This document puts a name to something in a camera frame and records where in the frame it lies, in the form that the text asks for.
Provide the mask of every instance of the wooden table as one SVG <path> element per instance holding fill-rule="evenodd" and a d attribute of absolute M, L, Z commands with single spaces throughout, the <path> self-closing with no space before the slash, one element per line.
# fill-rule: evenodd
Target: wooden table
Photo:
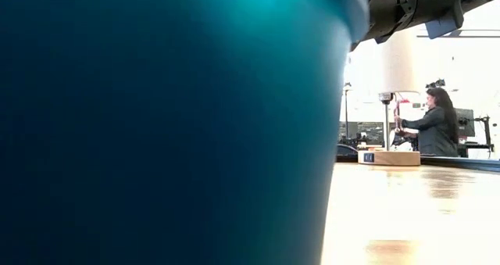
<path fill-rule="evenodd" d="M 337 163 L 323 265 L 500 264 L 500 174 Z"/>

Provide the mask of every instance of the black equipment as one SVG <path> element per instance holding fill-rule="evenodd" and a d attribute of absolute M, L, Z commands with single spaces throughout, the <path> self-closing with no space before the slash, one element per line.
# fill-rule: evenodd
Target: black equipment
<path fill-rule="evenodd" d="M 350 145 L 337 145 L 337 156 L 353 156 L 357 154 L 358 150 L 351 147 Z"/>
<path fill-rule="evenodd" d="M 408 142 L 412 146 L 412 150 L 414 152 L 418 152 L 418 150 L 419 150 L 418 135 L 417 135 L 417 137 L 414 138 L 414 137 L 405 136 L 405 134 L 406 133 L 404 131 L 400 131 L 399 133 L 396 133 L 395 137 L 394 137 L 394 141 L 392 142 L 392 145 L 399 146 L 399 145 L 402 145 L 402 144 Z"/>
<path fill-rule="evenodd" d="M 346 138 L 342 136 L 342 139 L 338 142 L 338 144 L 353 147 L 355 149 L 358 146 L 358 139 Z"/>
<path fill-rule="evenodd" d="M 435 82 L 431 82 L 431 83 L 427 84 L 425 86 L 425 88 L 426 89 L 429 89 L 429 88 L 441 88 L 443 86 L 446 86 L 446 82 L 445 82 L 445 80 L 440 79 L 440 80 L 437 80 Z"/>
<path fill-rule="evenodd" d="M 459 136 L 474 137 L 476 130 L 474 126 L 474 111 L 471 109 L 455 109 L 459 119 Z"/>
<path fill-rule="evenodd" d="M 370 0 L 370 29 L 363 40 L 374 38 L 382 43 L 396 31 L 422 23 L 426 24 L 429 38 L 438 38 L 462 27 L 464 13 L 490 1 L 493 0 Z"/>
<path fill-rule="evenodd" d="M 484 125 L 484 136 L 486 138 L 486 147 L 483 147 L 484 145 L 478 145 L 477 148 L 474 148 L 473 146 L 467 146 L 468 149 L 489 149 L 491 152 L 495 150 L 494 145 L 491 143 L 491 134 L 490 134 L 490 117 L 485 116 L 485 117 L 479 117 L 475 118 L 472 121 L 477 121 L 477 122 L 482 122 Z"/>

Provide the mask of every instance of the blue cup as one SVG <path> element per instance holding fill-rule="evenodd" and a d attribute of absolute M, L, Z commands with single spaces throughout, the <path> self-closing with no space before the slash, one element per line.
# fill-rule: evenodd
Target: blue cup
<path fill-rule="evenodd" d="M 0 263 L 320 263 L 365 0 L 0 9 Z"/>

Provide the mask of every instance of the metal pole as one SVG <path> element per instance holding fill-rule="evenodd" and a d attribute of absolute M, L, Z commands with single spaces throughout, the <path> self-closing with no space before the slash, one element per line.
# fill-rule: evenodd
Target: metal pole
<path fill-rule="evenodd" d="M 384 136 L 385 136 L 385 150 L 389 151 L 391 144 L 389 143 L 391 135 L 391 126 L 389 125 L 389 105 L 385 105 L 385 122 L 384 122 Z"/>
<path fill-rule="evenodd" d="M 345 137 L 349 139 L 349 123 L 347 120 L 347 90 L 345 91 Z"/>
<path fill-rule="evenodd" d="M 487 148 L 490 150 L 490 152 L 494 152 L 494 148 L 491 147 L 490 117 L 486 116 L 485 118 L 483 118 L 483 122 Z"/>

